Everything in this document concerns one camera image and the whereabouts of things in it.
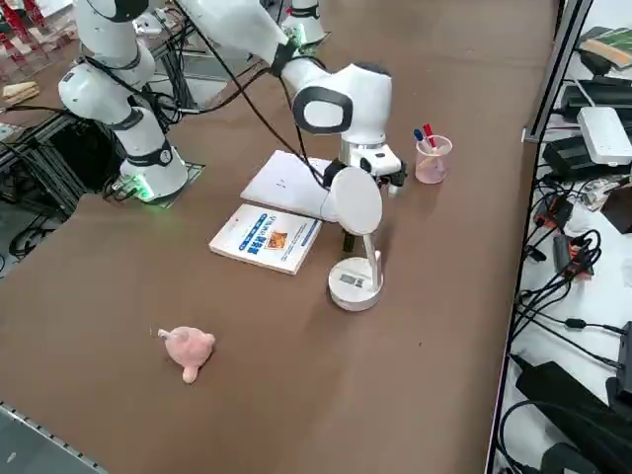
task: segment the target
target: book cover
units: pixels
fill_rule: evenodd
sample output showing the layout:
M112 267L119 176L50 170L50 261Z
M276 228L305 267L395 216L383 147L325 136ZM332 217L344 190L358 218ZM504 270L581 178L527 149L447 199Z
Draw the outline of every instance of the book cover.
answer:
M296 275L321 225L317 219L242 204L208 246L231 259Z

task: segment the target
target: lamp base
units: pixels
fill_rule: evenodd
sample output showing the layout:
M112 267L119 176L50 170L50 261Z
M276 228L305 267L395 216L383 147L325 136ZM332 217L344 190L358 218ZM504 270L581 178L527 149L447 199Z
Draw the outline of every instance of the lamp base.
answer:
M353 257L338 262L329 272L329 291L334 302L347 311L364 311L379 301L384 278L373 286L368 259Z

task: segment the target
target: white router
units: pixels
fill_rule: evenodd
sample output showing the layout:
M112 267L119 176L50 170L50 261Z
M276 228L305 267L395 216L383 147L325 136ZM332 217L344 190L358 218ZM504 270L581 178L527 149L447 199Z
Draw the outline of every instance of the white router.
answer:
M632 144L613 108L584 107L577 122L595 163L619 166L632 162Z
M382 196L373 178L355 167L336 175L331 196L343 228L362 237L366 257L338 262L329 272L329 291L341 308L363 311L377 303L384 283L380 253L371 238L382 219Z

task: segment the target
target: white lamp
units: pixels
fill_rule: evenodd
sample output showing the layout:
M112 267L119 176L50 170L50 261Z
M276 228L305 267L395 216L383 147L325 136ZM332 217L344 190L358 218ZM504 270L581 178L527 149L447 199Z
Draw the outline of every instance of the white lamp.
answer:
M355 167L336 175L331 195L340 224L350 234L362 237L366 258L337 263L329 272L329 290L341 308L363 311L377 303L383 284L380 253L371 239L382 219L382 196L373 178Z

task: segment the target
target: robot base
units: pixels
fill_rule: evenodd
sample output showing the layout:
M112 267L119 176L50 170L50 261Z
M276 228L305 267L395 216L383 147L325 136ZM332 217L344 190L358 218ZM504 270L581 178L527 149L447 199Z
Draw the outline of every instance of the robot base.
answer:
M120 180L125 188L136 188L136 197L143 202L166 198L181 190L189 178L184 160L171 147L171 162L166 166L134 166L128 161L120 165Z
M364 311L379 301L383 280L374 289L368 259L353 257L338 262L329 272L329 291L341 308Z

